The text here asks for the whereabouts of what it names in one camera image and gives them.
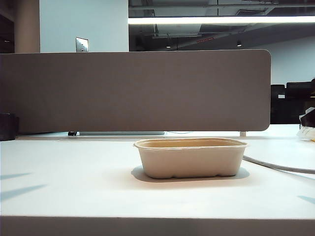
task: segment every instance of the ceiling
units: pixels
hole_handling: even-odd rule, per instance
[[[315,0],[129,0],[129,17],[259,15],[315,15]],[[253,47],[297,36],[315,35],[314,26],[315,24],[129,25],[129,50],[234,49],[238,40],[260,38],[261,40],[249,40],[249,44],[242,43],[243,48]],[[299,34],[293,34],[293,30],[298,30]]]

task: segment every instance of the cable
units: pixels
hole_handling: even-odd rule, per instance
[[[299,169],[299,168],[294,168],[294,167],[279,166],[279,165],[271,164],[268,162],[258,161],[248,156],[243,156],[243,160],[246,160],[246,161],[261,165],[261,166],[265,166],[271,169],[276,169],[276,170],[291,171],[291,172],[298,172],[298,173],[305,173],[305,174],[315,174],[315,170],[313,169]]]

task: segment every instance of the container rim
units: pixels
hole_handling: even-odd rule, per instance
[[[144,142],[165,142],[165,141],[185,141],[185,140],[214,140],[214,141],[231,141],[237,143],[237,145],[227,146],[196,146],[196,147],[144,147],[141,144]],[[142,139],[133,144],[138,149],[146,150],[175,150],[175,149],[217,149],[217,148],[246,148],[249,144],[230,138],[163,138],[163,139]]]

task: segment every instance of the desk surface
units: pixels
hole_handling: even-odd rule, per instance
[[[299,140],[297,132],[298,125],[271,125],[237,139],[250,144],[249,157],[315,169],[315,143]],[[237,132],[171,133],[224,134]],[[1,143],[2,216],[304,219],[314,225],[314,175],[242,161],[234,177],[157,180],[143,173],[129,138],[50,136]]]

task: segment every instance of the compostable takeout container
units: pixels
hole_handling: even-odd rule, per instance
[[[147,139],[134,145],[152,178],[234,176],[248,146],[227,138]]]

